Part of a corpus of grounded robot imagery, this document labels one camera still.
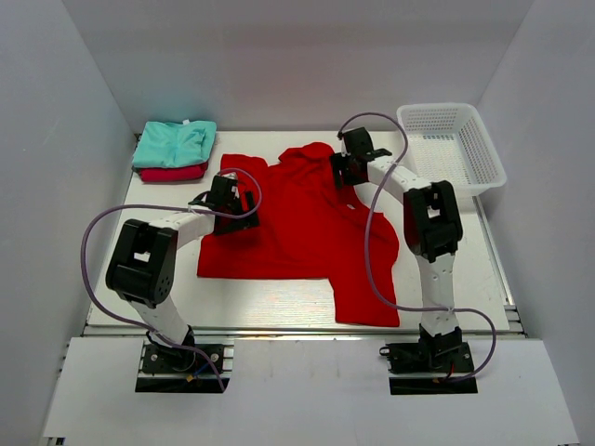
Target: cable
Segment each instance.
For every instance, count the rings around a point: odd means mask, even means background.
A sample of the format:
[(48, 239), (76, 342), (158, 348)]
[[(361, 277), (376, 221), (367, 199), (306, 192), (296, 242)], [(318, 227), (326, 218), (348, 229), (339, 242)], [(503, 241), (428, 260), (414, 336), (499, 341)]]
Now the cable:
[[(209, 209), (205, 209), (205, 210), (201, 209), (201, 210), (196, 210), (196, 211), (192, 210), (192, 212), (194, 214), (207, 214), (207, 215), (211, 215), (211, 216), (224, 216), (224, 217), (233, 218), (233, 219), (240, 219), (240, 218), (245, 218), (247, 216), (251, 216), (252, 214), (257, 212), (258, 208), (260, 207), (260, 204), (262, 203), (262, 189), (260, 188), (260, 185), (258, 184), (256, 179), (254, 177), (252, 177), (250, 174), (248, 174), (245, 170), (236, 169), (236, 168), (223, 169), (218, 172), (218, 175), (229, 173), (229, 172), (239, 172), (241, 174), (246, 175), (248, 178), (250, 178), (250, 180), (253, 181), (254, 185), (257, 187), (257, 190), (258, 190), (258, 202), (254, 206), (254, 208), (251, 209), (250, 211), (246, 212), (245, 214), (241, 214), (239, 216), (225, 214), (225, 213), (217, 212), (217, 211), (211, 211)], [(155, 209), (155, 210), (160, 210), (160, 211), (171, 211), (171, 212), (190, 212), (189, 209), (185, 208), (185, 207), (161, 206), (161, 205), (156, 205), (156, 204), (120, 204), (118, 206), (110, 207), (109, 209), (106, 209), (103, 212), (96, 215), (95, 218), (93, 218), (91, 220), (91, 222), (88, 224), (88, 226), (86, 227), (85, 233), (83, 234), (83, 240), (81, 241), (81, 252), (80, 252), (81, 274), (83, 276), (83, 285), (85, 286), (86, 293), (89, 295), (91, 302), (93, 302), (93, 304), (95, 304), (95, 306), (100, 311), (102, 311), (107, 316), (111, 317), (112, 319), (115, 319), (122, 323), (129, 323), (131, 325), (135, 325), (137, 327), (148, 330), (149, 332), (155, 334), (165, 344), (169, 345), (172, 348), (178, 348), (181, 350), (189, 350), (195, 354), (197, 353), (200, 356), (202, 356), (205, 359), (205, 361), (208, 363), (208, 365), (211, 367), (211, 369), (213, 370), (213, 373), (215, 374), (215, 376), (217, 377), (217, 380), (219, 382), (219, 386), (221, 387), (221, 391), (224, 392), (225, 385), (223, 384), (223, 380), (221, 379), (221, 375), (219, 374), (217, 367), (211, 361), (209, 356), (206, 353), (204, 353), (201, 349), (196, 348), (196, 347), (182, 346), (181, 344), (176, 344), (172, 340), (170, 340), (167, 337), (163, 336), (162, 334), (158, 333), (157, 329), (155, 329), (154, 327), (150, 326), (147, 323), (140, 322), (140, 321), (134, 321), (132, 319), (125, 318), (123, 316), (120, 316), (118, 314), (115, 314), (115, 313), (109, 311), (107, 308), (105, 308), (101, 304), (101, 302), (99, 302), (99, 300), (95, 296), (95, 293), (93, 292), (93, 286), (91, 285), (91, 280), (89, 279), (88, 270), (86, 268), (86, 247), (88, 245), (89, 236), (91, 234), (91, 230), (93, 230), (95, 225), (97, 225), (98, 222), (102, 218), (104, 218), (105, 216), (107, 216), (113, 212), (122, 211), (124, 209)]]
[(183, 370), (175, 369), (174, 367), (172, 367), (172, 370), (175, 370), (176, 372), (186, 372), (186, 371), (190, 370), (190, 368), (194, 365), (195, 362), (196, 362), (196, 352), (193, 352), (192, 353), (192, 362), (190, 363), (190, 365), (188, 367), (186, 367)]
[(453, 373), (454, 373), (454, 372), (455, 372), (455, 362), (454, 362), (454, 361), (452, 361), (452, 362), (450, 363), (450, 369), (449, 369), (449, 371), (448, 371), (448, 374), (447, 374), (447, 375), (446, 375), (444, 378), (436, 378), (436, 379), (434, 379), (433, 381), (434, 381), (435, 383), (437, 383), (437, 384), (438, 384), (438, 383), (445, 383), (445, 382), (447, 382), (447, 381), (448, 381), (448, 378), (450, 378), (450, 377), (453, 375)]
[(206, 367), (208, 367), (208, 364), (203, 364), (200, 369), (192, 374), (192, 377), (196, 378), (199, 374), (205, 371)]
[(466, 379), (472, 378), (473, 376), (475, 376), (476, 374), (478, 374), (481, 370), (483, 370), (485, 368), (485, 366), (488, 364), (488, 362), (494, 356), (494, 351), (496, 350), (496, 327), (494, 326), (494, 323), (492, 322), (492, 320), (485, 313), (483, 313), (482, 311), (479, 311), (478, 309), (475, 309), (475, 308), (447, 308), (447, 307), (413, 308), (413, 307), (403, 307), (401, 305), (393, 304), (392, 302), (390, 302), (386, 297), (384, 297), (384, 295), (382, 295), (380, 293), (380, 291), (376, 287), (376, 282), (374, 281), (374, 276), (372, 274), (372, 267), (370, 265), (370, 229), (372, 228), (372, 217), (374, 216), (374, 209), (376, 208), (376, 204), (377, 204), (377, 201), (378, 201), (378, 197), (380, 196), (380, 192), (384, 189), (384, 185), (389, 180), (389, 178), (392, 175), (392, 172), (394, 171), (394, 169), (397, 168), (397, 163), (399, 163), (404, 158), (404, 156), (407, 154), (407, 150), (409, 149), (409, 139), (407, 138), (407, 135), (405, 134), (405, 131), (404, 131), (403, 127), (399, 124), (399, 122), (397, 120), (395, 120), (391, 116), (388, 116), (385, 113), (380, 113), (380, 112), (376, 112), (376, 111), (364, 111), (362, 113), (358, 113), (358, 114), (353, 115), (339, 129), (339, 131), (337, 133), (337, 136), (338, 136), (339, 139), (342, 138), (343, 130), (345, 129), (345, 127), (351, 121), (353, 121), (356, 118), (359, 118), (360, 116), (380, 116), (382, 118), (388, 119), (389, 121), (391, 121), (392, 123), (394, 123), (397, 126), (397, 128), (399, 129), (399, 131), (403, 135), (403, 140), (404, 140), (403, 151), (392, 162), (392, 165), (387, 170), (387, 173), (384, 175), (384, 177), (380, 181), (380, 184), (378, 185), (378, 187), (376, 189), (376, 192), (374, 193), (374, 197), (372, 198), (372, 202), (370, 203), (370, 211), (368, 212), (368, 218), (366, 219), (366, 222), (365, 222), (365, 232), (364, 232), (365, 272), (367, 274), (368, 281), (370, 282), (370, 286), (372, 287), (372, 291), (374, 292), (374, 294), (376, 295), (376, 297), (383, 304), (387, 305), (388, 307), (391, 307), (391, 308), (400, 310), (400, 311), (409, 311), (409, 312), (417, 312), (417, 313), (424, 313), (424, 312), (430, 312), (430, 311), (452, 311), (454, 313), (474, 313), (474, 314), (477, 314), (477, 315), (483, 317), (487, 321), (487, 323), (490, 325), (490, 329), (492, 330), (492, 346), (490, 347), (490, 351), (488, 352), (487, 357), (482, 362), (482, 364), (480, 364), (480, 366), (477, 367), (477, 369), (475, 369), (473, 372), (471, 372), (469, 374), (465, 374), (464, 376), (460, 376), (460, 377), (457, 377), (457, 378), (449, 378), (448, 379), (448, 382), (454, 383), (454, 382), (464, 381)]

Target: black mounting plate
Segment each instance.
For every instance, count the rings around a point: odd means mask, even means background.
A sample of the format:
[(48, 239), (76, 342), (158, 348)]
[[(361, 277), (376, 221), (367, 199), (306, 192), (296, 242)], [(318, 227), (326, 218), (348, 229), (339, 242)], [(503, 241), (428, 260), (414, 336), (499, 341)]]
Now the black mounting plate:
[[(223, 369), (223, 350), (225, 348), (223, 344), (204, 344), (199, 345), (197, 347), (201, 349), (204, 353), (206, 353), (209, 357), (214, 353), (218, 355), (218, 359), (213, 362), (217, 367), (217, 371), (221, 373), (221, 370)], [(202, 367), (205, 363), (206, 360), (202, 356), (196, 355), (195, 364), (189, 367), (188, 370), (176, 370), (173, 367), (171, 367), (162, 357), (159, 356), (159, 349), (157, 346), (155, 346), (154, 344), (148, 344), (145, 348), (145, 354), (142, 357), (141, 370), (145, 374), (190, 374)]]
[(436, 373), (447, 375), (454, 365), (454, 374), (469, 374), (475, 370), (469, 344), (464, 342), (458, 351), (449, 354), (450, 361), (442, 366), (430, 368), (427, 358), (421, 357), (419, 345), (414, 342), (387, 344), (380, 349), (380, 356), (389, 360), (393, 374)]
[(391, 395), (465, 395), (478, 393), (475, 378), (443, 381), (428, 378), (389, 378)]
[[(227, 388), (230, 378), (222, 378)], [(217, 379), (137, 378), (137, 393), (223, 393)]]

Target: folded red shirt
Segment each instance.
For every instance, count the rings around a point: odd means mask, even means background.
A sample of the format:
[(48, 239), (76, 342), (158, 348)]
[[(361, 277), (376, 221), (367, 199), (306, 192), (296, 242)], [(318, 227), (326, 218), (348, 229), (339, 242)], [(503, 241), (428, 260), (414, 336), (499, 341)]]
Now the folded red shirt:
[[(365, 274), (364, 227), (369, 209), (351, 186), (335, 188), (321, 142), (286, 150), (268, 166), (257, 157), (223, 155), (221, 168), (239, 167), (262, 188), (260, 226), (203, 238), (198, 275), (227, 279), (327, 278), (335, 296), (337, 322), (399, 326), (397, 312), (373, 294)], [(239, 175), (240, 191), (256, 188)], [(396, 302), (392, 265), (399, 241), (392, 225), (375, 213), (370, 237), (377, 287)]]
[(167, 181), (188, 181), (202, 178), (208, 167), (208, 162), (174, 169), (146, 168), (140, 169), (140, 179), (146, 183)]

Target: white basket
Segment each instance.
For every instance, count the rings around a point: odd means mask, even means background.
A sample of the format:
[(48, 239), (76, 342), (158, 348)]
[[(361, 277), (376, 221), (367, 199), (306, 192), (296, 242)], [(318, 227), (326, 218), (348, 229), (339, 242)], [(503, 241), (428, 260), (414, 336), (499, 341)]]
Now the white basket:
[(418, 175), (446, 179), (456, 196), (471, 197), (506, 183), (506, 174), (485, 130), (469, 104), (403, 105), (397, 111)]

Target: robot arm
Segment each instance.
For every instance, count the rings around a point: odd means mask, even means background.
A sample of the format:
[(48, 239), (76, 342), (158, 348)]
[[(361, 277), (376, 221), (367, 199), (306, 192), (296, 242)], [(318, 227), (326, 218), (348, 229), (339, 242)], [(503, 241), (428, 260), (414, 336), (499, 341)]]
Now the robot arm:
[[(374, 150), (365, 128), (343, 134), (343, 143), (343, 152), (331, 156), (336, 186), (379, 185), (392, 165), (391, 153)], [(463, 229), (452, 185), (447, 181), (431, 183), (397, 166), (384, 190), (403, 205), (404, 236), (419, 265), (423, 308), (453, 308), (453, 264)], [(429, 355), (430, 366), (457, 351), (462, 334), (456, 315), (423, 312), (420, 344)]]
[[(234, 176), (213, 178), (211, 190), (189, 204), (240, 216), (255, 207), (251, 192), (245, 194), (247, 209), (237, 192)], [(240, 219), (207, 214), (176, 213), (152, 222), (128, 220), (120, 232), (106, 275), (108, 288), (128, 302), (156, 333), (175, 344), (194, 347), (192, 328), (183, 321), (171, 298), (177, 250), (210, 233), (223, 234), (258, 226), (253, 213)], [(172, 348), (154, 333), (149, 340), (169, 365), (186, 369), (193, 355)]]

